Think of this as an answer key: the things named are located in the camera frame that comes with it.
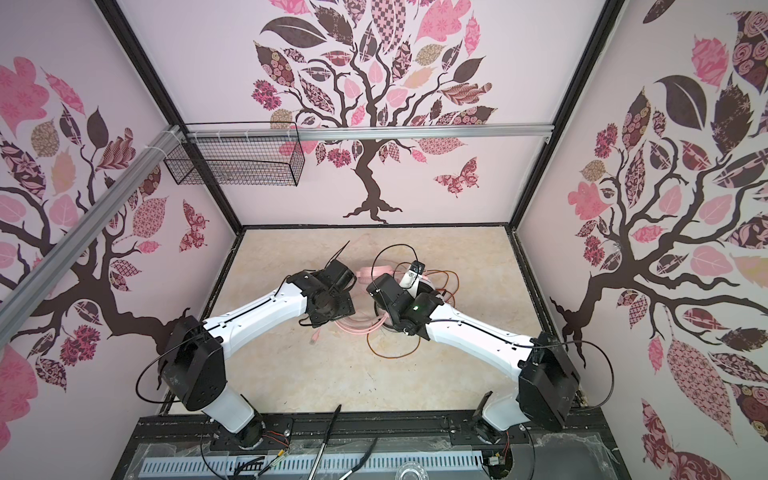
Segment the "pink headphones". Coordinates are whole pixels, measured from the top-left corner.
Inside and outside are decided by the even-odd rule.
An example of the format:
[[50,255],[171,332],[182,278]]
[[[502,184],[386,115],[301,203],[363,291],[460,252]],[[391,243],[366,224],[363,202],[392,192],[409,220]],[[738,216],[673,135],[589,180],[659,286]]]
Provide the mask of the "pink headphones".
[[356,272],[357,283],[351,290],[351,300],[355,313],[349,317],[335,322],[339,330],[344,333],[365,336],[377,330],[385,329],[393,331],[393,323],[382,307],[378,307],[367,293],[367,287],[382,274],[391,274],[397,283],[409,275],[410,264],[402,262],[397,266],[379,266],[373,270],[361,268]]

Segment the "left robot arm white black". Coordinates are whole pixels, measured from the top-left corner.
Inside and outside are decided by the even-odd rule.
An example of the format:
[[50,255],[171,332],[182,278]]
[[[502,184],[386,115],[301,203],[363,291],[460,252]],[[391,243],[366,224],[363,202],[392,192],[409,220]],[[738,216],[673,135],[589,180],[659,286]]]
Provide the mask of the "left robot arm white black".
[[241,449],[262,441],[265,424],[250,402],[228,384],[226,362],[239,349],[285,321],[302,316],[319,328],[355,313],[357,277],[331,260],[320,270],[287,276],[272,292],[205,320],[186,316],[158,358],[158,375],[188,411],[201,411]]

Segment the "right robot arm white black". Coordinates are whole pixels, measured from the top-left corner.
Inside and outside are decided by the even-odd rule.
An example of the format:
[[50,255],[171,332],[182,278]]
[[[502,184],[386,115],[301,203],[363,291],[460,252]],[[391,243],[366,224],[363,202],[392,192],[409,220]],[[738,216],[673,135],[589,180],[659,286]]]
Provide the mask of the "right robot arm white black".
[[486,425],[505,431],[530,421],[551,432],[564,429],[580,377],[555,337],[512,333],[472,318],[417,279],[399,282],[383,274],[367,292],[396,331],[454,347],[511,379],[508,390],[491,393],[480,407]]

